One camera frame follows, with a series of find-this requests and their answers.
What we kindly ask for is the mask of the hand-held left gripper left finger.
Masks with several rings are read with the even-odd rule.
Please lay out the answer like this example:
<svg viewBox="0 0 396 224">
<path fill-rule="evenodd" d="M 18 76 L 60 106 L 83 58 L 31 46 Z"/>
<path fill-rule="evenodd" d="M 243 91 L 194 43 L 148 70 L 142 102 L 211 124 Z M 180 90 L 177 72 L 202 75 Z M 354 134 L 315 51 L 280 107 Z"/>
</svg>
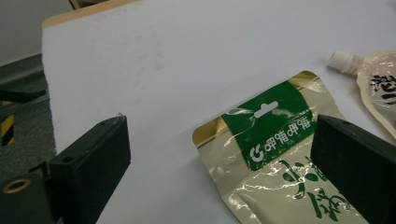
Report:
<svg viewBox="0 0 396 224">
<path fill-rule="evenodd" d="M 95 224 L 130 163 L 123 115 L 99 122 L 51 160 L 64 224 Z"/>
</svg>

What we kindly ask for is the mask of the white table cover sheet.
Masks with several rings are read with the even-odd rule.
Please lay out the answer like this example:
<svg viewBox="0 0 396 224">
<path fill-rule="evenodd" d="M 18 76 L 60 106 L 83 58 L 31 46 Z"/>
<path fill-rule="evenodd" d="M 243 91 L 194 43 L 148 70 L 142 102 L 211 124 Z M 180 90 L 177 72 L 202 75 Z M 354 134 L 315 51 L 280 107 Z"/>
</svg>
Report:
<svg viewBox="0 0 396 224">
<path fill-rule="evenodd" d="M 43 29 L 56 147 L 125 115 L 132 162 L 97 224 L 239 224 L 191 140 L 199 125 L 302 71 L 351 122 L 387 131 L 336 50 L 396 49 L 396 0 L 140 0 Z"/>
</svg>

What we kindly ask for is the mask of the beige spouted pouch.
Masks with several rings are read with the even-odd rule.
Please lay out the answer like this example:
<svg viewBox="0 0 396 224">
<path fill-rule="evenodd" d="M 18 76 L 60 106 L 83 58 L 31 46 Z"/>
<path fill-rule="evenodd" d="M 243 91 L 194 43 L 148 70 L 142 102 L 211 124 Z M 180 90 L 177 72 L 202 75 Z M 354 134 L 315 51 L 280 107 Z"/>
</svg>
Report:
<svg viewBox="0 0 396 224">
<path fill-rule="evenodd" d="M 365 56 L 336 50 L 328 65 L 356 78 L 363 104 L 396 139 L 396 50 Z"/>
</svg>

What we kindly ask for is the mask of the yellow-handled tool left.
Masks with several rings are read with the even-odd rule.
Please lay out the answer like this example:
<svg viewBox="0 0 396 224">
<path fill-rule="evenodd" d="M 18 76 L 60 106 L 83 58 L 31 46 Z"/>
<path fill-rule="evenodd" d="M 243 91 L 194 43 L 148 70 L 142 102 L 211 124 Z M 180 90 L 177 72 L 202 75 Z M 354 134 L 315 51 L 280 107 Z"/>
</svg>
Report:
<svg viewBox="0 0 396 224">
<path fill-rule="evenodd" d="M 6 115 L 1 119 L 1 146 L 9 146 L 14 143 L 14 121 L 15 116 L 13 114 Z"/>
</svg>

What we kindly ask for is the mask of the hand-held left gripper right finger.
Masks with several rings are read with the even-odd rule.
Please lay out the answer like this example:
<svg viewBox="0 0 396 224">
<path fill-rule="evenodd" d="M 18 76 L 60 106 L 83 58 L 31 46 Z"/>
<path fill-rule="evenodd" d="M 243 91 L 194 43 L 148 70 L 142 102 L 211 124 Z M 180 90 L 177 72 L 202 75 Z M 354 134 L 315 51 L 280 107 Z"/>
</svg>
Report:
<svg viewBox="0 0 396 224">
<path fill-rule="evenodd" d="M 396 224 L 396 146 L 320 115 L 311 159 L 370 224 Z"/>
</svg>

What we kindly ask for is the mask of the green and gold pouch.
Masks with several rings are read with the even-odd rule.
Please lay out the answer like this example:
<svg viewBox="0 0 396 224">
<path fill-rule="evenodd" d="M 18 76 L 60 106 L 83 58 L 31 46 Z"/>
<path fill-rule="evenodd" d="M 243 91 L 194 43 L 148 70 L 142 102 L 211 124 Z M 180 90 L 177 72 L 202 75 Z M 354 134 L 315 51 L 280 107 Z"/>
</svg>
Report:
<svg viewBox="0 0 396 224">
<path fill-rule="evenodd" d="M 303 71 L 194 130 L 240 224 L 368 224 L 312 162 L 320 114 L 341 115 L 322 80 Z"/>
</svg>

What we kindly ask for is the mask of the light wooden table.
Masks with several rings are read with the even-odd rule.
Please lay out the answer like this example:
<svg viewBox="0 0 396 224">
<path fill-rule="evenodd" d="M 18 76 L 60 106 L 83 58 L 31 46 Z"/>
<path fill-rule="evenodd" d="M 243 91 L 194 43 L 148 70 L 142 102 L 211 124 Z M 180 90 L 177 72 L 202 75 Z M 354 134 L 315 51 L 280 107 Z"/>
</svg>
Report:
<svg viewBox="0 0 396 224">
<path fill-rule="evenodd" d="M 84 7 L 56 16 L 52 16 L 42 22 L 41 28 L 46 29 L 57 24 L 73 21 L 86 16 L 91 16 L 99 12 L 108 11 L 112 8 L 121 7 L 138 1 L 140 0 L 107 0 L 93 6 Z"/>
</svg>

